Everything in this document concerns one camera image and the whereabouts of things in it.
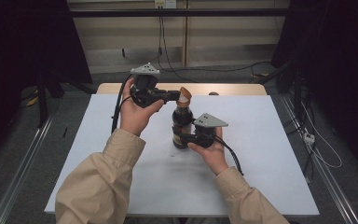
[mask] hand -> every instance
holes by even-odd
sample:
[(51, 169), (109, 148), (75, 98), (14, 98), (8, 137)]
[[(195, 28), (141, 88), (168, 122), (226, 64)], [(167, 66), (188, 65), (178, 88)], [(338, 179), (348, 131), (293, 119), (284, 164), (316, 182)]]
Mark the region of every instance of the hand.
[(134, 79), (131, 78), (126, 82), (123, 89), (123, 98), (120, 110), (120, 129), (125, 130), (129, 133), (133, 133), (137, 136), (141, 136), (141, 132), (147, 126), (150, 117), (157, 111), (159, 111), (164, 105), (163, 100), (158, 100), (152, 105), (141, 108), (136, 105), (131, 99), (130, 87), (134, 83)]
[[(222, 137), (222, 127), (216, 128), (216, 135)], [(198, 152), (204, 159), (205, 163), (212, 170), (212, 172), (214, 172), (216, 175), (219, 175), (228, 168), (225, 159), (225, 147), (220, 143), (214, 141), (213, 144), (208, 148), (200, 147), (194, 143), (188, 143), (187, 146)]]

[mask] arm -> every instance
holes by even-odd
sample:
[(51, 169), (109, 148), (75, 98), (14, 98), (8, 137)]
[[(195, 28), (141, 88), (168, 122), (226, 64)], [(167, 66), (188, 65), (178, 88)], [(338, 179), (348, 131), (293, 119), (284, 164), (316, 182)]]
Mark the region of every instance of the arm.
[[(221, 127), (216, 128), (216, 135), (222, 137)], [(228, 168), (222, 145), (214, 142), (210, 147), (203, 148), (189, 143), (188, 147), (198, 152), (216, 174), (216, 184), (225, 198), (232, 224), (288, 223), (260, 191), (249, 187), (237, 169)]]
[[(130, 79), (123, 99), (130, 96)], [(163, 101), (141, 108), (131, 99), (122, 103), (120, 129), (103, 153), (93, 153), (64, 180), (56, 196), (57, 223), (123, 223), (129, 206), (132, 168), (145, 147), (140, 139), (150, 117)]]

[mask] person's right hand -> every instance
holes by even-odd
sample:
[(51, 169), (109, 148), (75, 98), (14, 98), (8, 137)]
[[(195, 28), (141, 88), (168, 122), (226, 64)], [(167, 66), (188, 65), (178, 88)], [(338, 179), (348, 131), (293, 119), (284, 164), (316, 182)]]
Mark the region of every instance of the person's right hand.
[[(222, 127), (216, 128), (216, 135), (222, 138)], [(208, 148), (201, 147), (194, 143), (188, 143), (187, 146), (198, 152), (216, 175), (219, 175), (228, 168), (225, 158), (225, 147), (220, 143), (214, 141)]]

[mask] beige jacket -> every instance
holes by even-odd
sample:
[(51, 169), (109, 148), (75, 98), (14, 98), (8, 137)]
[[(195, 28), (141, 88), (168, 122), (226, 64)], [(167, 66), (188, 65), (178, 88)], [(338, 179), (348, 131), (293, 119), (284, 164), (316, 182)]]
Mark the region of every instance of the beige jacket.
[[(57, 223), (123, 223), (129, 206), (132, 168), (145, 147), (141, 138), (116, 129), (103, 153), (93, 153), (63, 182), (56, 198)], [(230, 222), (287, 223), (235, 168), (216, 178)]]

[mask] white tabletop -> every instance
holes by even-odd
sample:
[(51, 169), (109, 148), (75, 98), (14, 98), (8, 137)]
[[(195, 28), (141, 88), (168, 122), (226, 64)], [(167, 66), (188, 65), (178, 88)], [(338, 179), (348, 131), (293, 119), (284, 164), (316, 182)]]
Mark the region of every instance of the white tabletop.
[[(96, 94), (80, 125), (45, 212), (54, 213), (58, 188), (90, 153), (102, 151), (110, 135), (117, 96)], [(228, 123), (223, 137), (236, 152), (244, 177), (283, 214), (318, 215), (275, 107), (269, 96), (199, 96), (191, 101), (195, 118), (209, 113)], [(172, 144), (168, 102), (149, 121), (141, 137), (145, 150), (134, 167), (129, 216), (224, 217), (227, 210), (214, 174), (197, 153)], [(229, 152), (227, 161), (234, 166)]]

